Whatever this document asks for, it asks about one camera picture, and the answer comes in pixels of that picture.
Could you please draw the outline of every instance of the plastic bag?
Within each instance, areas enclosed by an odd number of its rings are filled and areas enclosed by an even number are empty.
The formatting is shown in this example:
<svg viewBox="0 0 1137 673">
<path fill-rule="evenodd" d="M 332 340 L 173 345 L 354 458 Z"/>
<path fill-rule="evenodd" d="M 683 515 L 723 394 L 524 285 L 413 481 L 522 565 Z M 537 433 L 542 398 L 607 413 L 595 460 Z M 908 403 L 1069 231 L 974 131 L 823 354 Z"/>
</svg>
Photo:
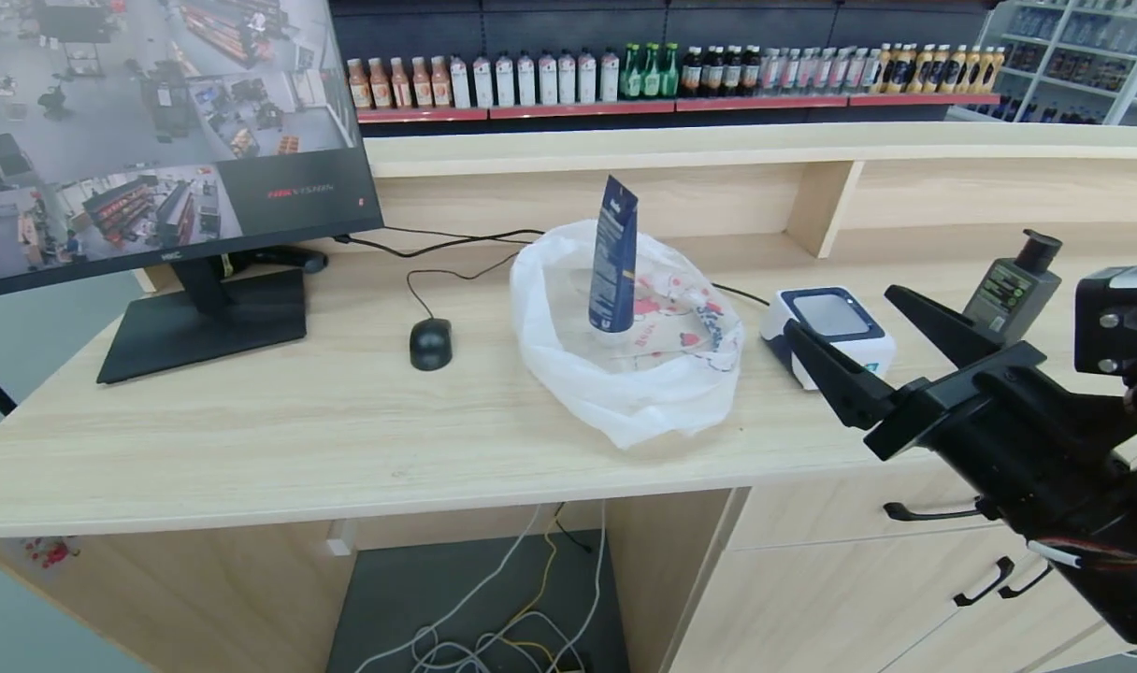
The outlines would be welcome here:
<svg viewBox="0 0 1137 673">
<path fill-rule="evenodd" d="M 684 255 L 638 234 L 636 323 L 604 334 L 587 318 L 597 221 L 559 226 L 509 272 L 523 363 L 574 416 L 625 449 L 730 414 L 744 324 Z"/>
</svg>

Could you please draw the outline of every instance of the monitor stand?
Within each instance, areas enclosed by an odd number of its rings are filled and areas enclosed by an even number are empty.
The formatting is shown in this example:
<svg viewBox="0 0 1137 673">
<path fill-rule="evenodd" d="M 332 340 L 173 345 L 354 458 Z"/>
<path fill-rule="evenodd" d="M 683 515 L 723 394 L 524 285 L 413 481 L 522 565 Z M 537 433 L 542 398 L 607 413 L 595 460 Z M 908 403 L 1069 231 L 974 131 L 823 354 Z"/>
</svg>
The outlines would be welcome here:
<svg viewBox="0 0 1137 673">
<path fill-rule="evenodd" d="M 207 259 L 171 267 L 184 291 L 128 304 L 99 383 L 119 383 L 307 335 L 302 269 L 221 282 Z"/>
</svg>

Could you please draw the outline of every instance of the drawer handle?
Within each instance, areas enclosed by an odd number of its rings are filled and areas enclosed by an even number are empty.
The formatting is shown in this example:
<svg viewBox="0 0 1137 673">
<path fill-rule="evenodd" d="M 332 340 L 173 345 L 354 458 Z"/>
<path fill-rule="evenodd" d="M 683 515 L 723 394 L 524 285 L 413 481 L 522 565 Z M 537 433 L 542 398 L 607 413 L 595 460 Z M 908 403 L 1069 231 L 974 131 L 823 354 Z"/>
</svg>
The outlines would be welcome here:
<svg viewBox="0 0 1137 673">
<path fill-rule="evenodd" d="M 989 591 L 996 589 L 997 587 L 1003 584 L 1005 580 L 1007 580 L 1011 575 L 1013 575 L 1013 562 L 1012 559 L 1009 558 L 1007 555 L 1004 555 L 1003 557 L 997 559 L 997 567 L 999 567 L 1001 570 L 1001 575 L 995 580 L 995 582 L 985 587 L 984 591 L 977 593 L 976 597 L 971 597 L 971 599 L 969 597 L 963 596 L 962 592 L 955 593 L 955 597 L 953 599 L 955 601 L 955 605 L 961 607 L 976 605 L 980 599 L 988 596 Z"/>
<path fill-rule="evenodd" d="M 1046 571 L 1039 572 L 1038 578 L 1035 578 L 1034 580 L 1030 580 L 1029 584 L 1026 584 L 1024 587 L 1022 587 L 1020 589 L 1010 589 L 1009 585 L 1005 585 L 1005 587 L 1001 587 L 1001 591 L 997 591 L 997 592 L 1001 593 L 1001 597 L 1003 597 L 1003 599 L 1014 599 L 1015 597 L 1020 597 L 1020 596 L 1022 596 L 1022 593 L 1026 593 L 1027 591 L 1030 591 L 1030 589 L 1034 589 L 1035 584 L 1038 584 L 1039 582 L 1041 582 L 1043 579 L 1046 578 L 1047 575 L 1049 575 L 1051 571 L 1054 571 L 1054 570 L 1055 570 L 1055 567 L 1053 567 L 1051 565 L 1051 563 L 1047 563 L 1046 564 Z"/>
<path fill-rule="evenodd" d="M 939 521 L 941 518 L 966 518 L 969 516 L 980 516 L 978 508 L 969 508 L 965 512 L 948 512 L 945 514 L 919 514 L 910 512 L 902 502 L 885 502 L 885 514 L 893 521 Z"/>
</svg>

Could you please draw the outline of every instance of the green bottle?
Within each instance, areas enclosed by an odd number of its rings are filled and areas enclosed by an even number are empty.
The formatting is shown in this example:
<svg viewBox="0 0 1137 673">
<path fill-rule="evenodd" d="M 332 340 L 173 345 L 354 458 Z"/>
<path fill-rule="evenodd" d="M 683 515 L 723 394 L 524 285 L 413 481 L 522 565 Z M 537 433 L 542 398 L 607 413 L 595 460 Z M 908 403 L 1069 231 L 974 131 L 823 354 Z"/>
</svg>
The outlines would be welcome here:
<svg viewBox="0 0 1137 673">
<path fill-rule="evenodd" d="M 640 93 L 642 93 L 640 47 L 628 43 L 628 67 L 623 70 L 623 98 L 639 98 Z"/>
<path fill-rule="evenodd" d="M 657 98 L 659 95 L 659 44 L 647 43 L 647 57 L 645 59 L 645 98 Z"/>
<path fill-rule="evenodd" d="M 674 98 L 677 85 L 681 82 L 681 73 L 677 72 L 677 43 L 664 45 L 664 72 L 659 76 L 661 98 Z"/>
</svg>

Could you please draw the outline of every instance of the monitor screen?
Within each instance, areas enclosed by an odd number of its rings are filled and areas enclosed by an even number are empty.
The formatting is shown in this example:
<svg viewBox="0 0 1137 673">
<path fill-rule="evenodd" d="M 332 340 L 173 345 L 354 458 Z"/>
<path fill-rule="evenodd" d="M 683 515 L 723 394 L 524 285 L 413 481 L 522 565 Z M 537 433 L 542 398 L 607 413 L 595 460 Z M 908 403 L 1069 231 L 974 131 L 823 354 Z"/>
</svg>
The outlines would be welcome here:
<svg viewBox="0 0 1137 673">
<path fill-rule="evenodd" d="M 0 293 L 381 225 L 324 0 L 0 2 Z"/>
</svg>

